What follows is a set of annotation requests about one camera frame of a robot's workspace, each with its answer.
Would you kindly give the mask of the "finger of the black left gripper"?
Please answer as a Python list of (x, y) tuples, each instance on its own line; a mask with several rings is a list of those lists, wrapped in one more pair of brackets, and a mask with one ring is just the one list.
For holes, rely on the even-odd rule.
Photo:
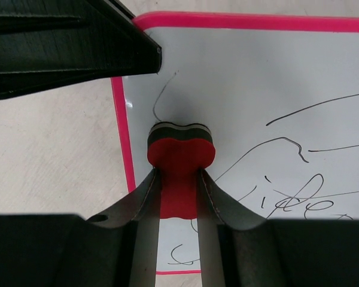
[(120, 1), (0, 0), (0, 100), (154, 74), (162, 49)]

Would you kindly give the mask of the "pink framed whiteboard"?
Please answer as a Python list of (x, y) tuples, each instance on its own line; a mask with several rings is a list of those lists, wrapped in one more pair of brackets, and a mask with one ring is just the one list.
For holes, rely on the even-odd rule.
[(359, 18), (155, 12), (156, 74), (111, 81), (127, 187), (161, 121), (200, 123), (208, 173), (269, 219), (359, 220)]

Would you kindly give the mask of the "red whiteboard eraser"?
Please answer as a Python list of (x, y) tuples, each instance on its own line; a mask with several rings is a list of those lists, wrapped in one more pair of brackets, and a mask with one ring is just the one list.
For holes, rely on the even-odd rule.
[(147, 159), (161, 174), (161, 219), (197, 217), (197, 174), (214, 158), (211, 131), (203, 124), (181, 126), (162, 121), (151, 128)]

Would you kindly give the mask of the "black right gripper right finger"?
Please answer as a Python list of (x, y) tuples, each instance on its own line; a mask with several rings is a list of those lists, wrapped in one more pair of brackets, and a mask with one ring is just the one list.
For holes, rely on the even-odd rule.
[(223, 191), (205, 170), (197, 173), (196, 204), (203, 286), (247, 286), (238, 235), (266, 220)]

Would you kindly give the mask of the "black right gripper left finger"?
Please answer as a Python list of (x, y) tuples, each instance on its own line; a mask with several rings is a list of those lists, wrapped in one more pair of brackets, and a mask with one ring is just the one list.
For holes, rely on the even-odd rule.
[(161, 174), (152, 169), (134, 191), (87, 220), (120, 232), (114, 286), (155, 285), (161, 190)]

